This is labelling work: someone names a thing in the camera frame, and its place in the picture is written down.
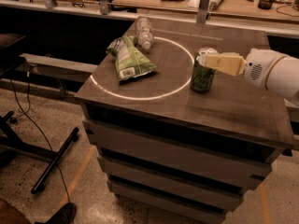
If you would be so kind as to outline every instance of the green chip bag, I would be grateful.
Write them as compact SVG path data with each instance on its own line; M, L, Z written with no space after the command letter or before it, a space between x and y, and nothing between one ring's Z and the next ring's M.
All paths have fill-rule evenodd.
M124 36L115 39L107 48L107 52L115 59L119 81L144 76L157 69L157 66L136 48L136 42L136 36Z

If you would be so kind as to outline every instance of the can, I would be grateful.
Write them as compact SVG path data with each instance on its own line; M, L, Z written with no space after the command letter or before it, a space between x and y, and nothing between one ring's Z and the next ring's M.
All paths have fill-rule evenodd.
M217 54L213 48L200 48L194 59L191 88L194 91L205 93L211 89L216 70L205 67L206 55Z

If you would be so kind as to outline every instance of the table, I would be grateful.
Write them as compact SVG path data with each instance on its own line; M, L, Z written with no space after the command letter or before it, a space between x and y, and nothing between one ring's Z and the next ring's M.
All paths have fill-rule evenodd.
M221 223L271 163L294 146L283 99L242 77L216 73L210 92L190 88L201 47L246 56L268 49L266 34L151 19L155 42L144 52L156 74L119 83L107 55L75 97L108 186L116 194ZM133 24L125 35L133 35Z
M188 7L186 1L161 1L161 0L113 0L114 6L120 7L138 7L146 9L160 9L172 12L183 12L197 14L198 8ZM224 0L220 7L212 12L212 16L230 16L237 18L247 18L253 20L268 19L275 21L296 21L299 22L299 12L291 7L284 7L282 12L289 13L292 16L276 12L276 8L281 4L273 4L270 10L258 8L258 0L250 2L247 0Z

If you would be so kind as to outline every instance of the white robotic arm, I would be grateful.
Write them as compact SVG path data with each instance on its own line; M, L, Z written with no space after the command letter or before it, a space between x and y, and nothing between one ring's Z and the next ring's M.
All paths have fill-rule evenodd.
M237 54L208 54L205 66L244 79L299 105L299 59L271 49L252 49L246 60Z

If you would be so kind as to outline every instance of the floor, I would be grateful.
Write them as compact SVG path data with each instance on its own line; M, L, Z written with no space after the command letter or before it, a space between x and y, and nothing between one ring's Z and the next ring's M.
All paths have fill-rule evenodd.
M13 82L20 104L28 107L27 84ZM31 85L29 117L49 139L52 148L60 148L75 128L78 141L65 152L59 163L70 201L77 206L77 224L199 224L174 213L116 197L107 188L107 176L97 161L97 150L89 144L83 130L81 107L69 93L63 100L56 89ZM21 111L9 80L0 82L0 115ZM38 128L25 116L18 118L13 129L23 141L48 148ZM244 202L228 213L223 224L291 224L299 223L299 153L293 157L280 156L273 164L273 172L254 191L245 194ZM30 190L47 164L25 156L17 156L0 169L0 198L23 212L28 219L47 221L67 202L62 176L57 169L45 183L45 190L37 195Z

